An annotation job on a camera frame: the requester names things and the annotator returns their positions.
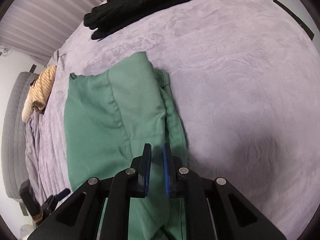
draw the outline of striped towel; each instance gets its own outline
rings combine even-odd
[[[46,107],[56,76],[56,69],[56,65],[47,67],[29,88],[27,99],[22,110],[23,122],[28,121],[33,111],[41,113]]]

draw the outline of pleated curtain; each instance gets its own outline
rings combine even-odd
[[[15,0],[0,22],[0,43],[46,64],[84,14],[104,0]]]

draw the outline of metal screw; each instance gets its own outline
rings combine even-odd
[[[128,174],[128,175],[132,175],[132,174],[136,173],[136,170],[134,168],[127,168],[125,170],[125,173]]]
[[[216,179],[216,182],[219,184],[219,185],[225,185],[227,183],[227,181],[224,179],[224,178],[217,178]]]
[[[92,177],[92,178],[88,179],[88,183],[89,183],[90,185],[94,185],[94,184],[96,184],[97,182],[98,182],[98,179],[95,178],[95,177]]]
[[[187,168],[182,167],[182,168],[179,169],[179,172],[181,174],[187,174],[189,172],[189,170]]]

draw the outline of gray quilted headboard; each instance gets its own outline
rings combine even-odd
[[[11,91],[5,111],[1,143],[1,163],[5,191],[9,198],[20,199],[19,189],[29,178],[26,167],[26,124],[21,119],[30,83],[38,74],[21,72]]]

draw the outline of green garment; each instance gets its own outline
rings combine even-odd
[[[181,121],[172,100],[169,75],[155,71],[137,52],[97,76],[69,78],[64,113],[68,175],[72,190],[90,177],[106,179],[130,167],[152,146],[149,193],[131,199],[129,240],[186,239],[184,205],[165,196],[162,147],[187,165]]]

